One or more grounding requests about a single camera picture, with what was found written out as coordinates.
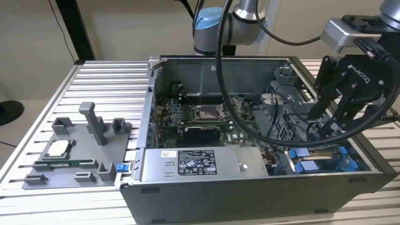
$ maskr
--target white label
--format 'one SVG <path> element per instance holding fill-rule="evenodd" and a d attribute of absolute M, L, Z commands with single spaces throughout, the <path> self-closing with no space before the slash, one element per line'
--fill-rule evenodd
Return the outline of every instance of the white label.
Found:
<path fill-rule="evenodd" d="M 176 151 L 162 151 L 162 158 L 176 158 Z"/>

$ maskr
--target wall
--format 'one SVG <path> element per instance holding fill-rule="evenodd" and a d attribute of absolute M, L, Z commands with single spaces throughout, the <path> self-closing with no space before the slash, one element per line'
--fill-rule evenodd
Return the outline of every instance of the wall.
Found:
<path fill-rule="evenodd" d="M 226 0 L 206 1 L 204 7 Z M 190 0 L 195 9 L 195 0 Z M 146 60 L 151 55 L 194 54 L 192 20 L 172 0 L 79 0 L 98 59 Z M 258 46 L 240 46 L 252 55 Z"/>
<path fill-rule="evenodd" d="M 0 100 L 54 94 L 72 67 L 47 0 L 0 0 Z"/>
<path fill-rule="evenodd" d="M 379 15 L 383 0 L 271 0 L 278 10 L 270 30 L 282 39 L 299 42 L 319 36 L 331 18 L 343 15 Z M 319 59 L 335 55 L 323 41 L 306 46 L 288 46 L 268 38 L 268 55 L 295 55 L 303 59 Z"/>
<path fill-rule="evenodd" d="M 190 2 L 195 8 L 196 1 Z M 206 7 L 222 6 L 223 2 L 208 0 Z M 334 16 L 378 14 L 380 2 L 282 0 L 274 32 L 284 39 L 306 40 L 320 34 Z M 79 6 L 99 60 L 147 60 L 150 55 L 192 54 L 191 18 L 178 1 L 79 0 Z M 0 100 L 50 98 L 72 67 L 72 59 L 48 1 L 0 0 L 0 28 Z M 271 41 L 266 52 L 320 58 L 330 49 L 322 42 L 290 47 Z M 240 46 L 238 54 L 258 54 L 258 46 Z"/>
<path fill-rule="evenodd" d="M 64 28 L 55 0 L 51 2 Z M 147 60 L 151 55 L 194 53 L 191 17 L 178 1 L 78 2 L 96 59 Z M 195 8 L 196 1 L 190 2 Z M 204 7 L 223 3 L 210 0 Z M 48 1 L 0 0 L 0 28 L 0 100 L 50 98 L 72 59 Z M 242 55 L 256 51 L 256 45 L 238 48 Z"/>

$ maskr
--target floor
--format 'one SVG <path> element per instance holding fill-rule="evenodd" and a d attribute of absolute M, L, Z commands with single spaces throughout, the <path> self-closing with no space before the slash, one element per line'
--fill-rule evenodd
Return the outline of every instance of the floor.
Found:
<path fill-rule="evenodd" d="M 10 124 L 0 126 L 0 141 L 19 145 L 28 129 L 31 128 L 48 100 L 24 100 L 26 111 Z M 3 167 L 15 148 L 0 143 L 0 168 Z"/>

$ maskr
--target blue drive bracket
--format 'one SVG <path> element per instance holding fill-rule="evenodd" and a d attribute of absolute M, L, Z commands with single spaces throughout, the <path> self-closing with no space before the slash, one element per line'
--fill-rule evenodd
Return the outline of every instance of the blue drive bracket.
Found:
<path fill-rule="evenodd" d="M 359 170 L 356 161 L 348 155 L 347 149 L 342 146 L 340 149 L 342 158 L 336 165 L 336 172 L 355 172 Z"/>
<path fill-rule="evenodd" d="M 320 169 L 315 161 L 302 161 L 295 164 L 295 170 L 298 173 L 312 173 L 318 172 Z"/>
<path fill-rule="evenodd" d="M 311 153 L 308 152 L 307 148 L 291 149 L 288 153 L 291 158 L 311 156 Z"/>

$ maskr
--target black pole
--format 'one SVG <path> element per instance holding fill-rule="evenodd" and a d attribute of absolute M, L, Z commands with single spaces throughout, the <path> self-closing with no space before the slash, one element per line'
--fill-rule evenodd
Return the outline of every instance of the black pole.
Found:
<path fill-rule="evenodd" d="M 95 54 L 76 0 L 56 0 L 56 3 L 79 59 L 95 60 Z"/>

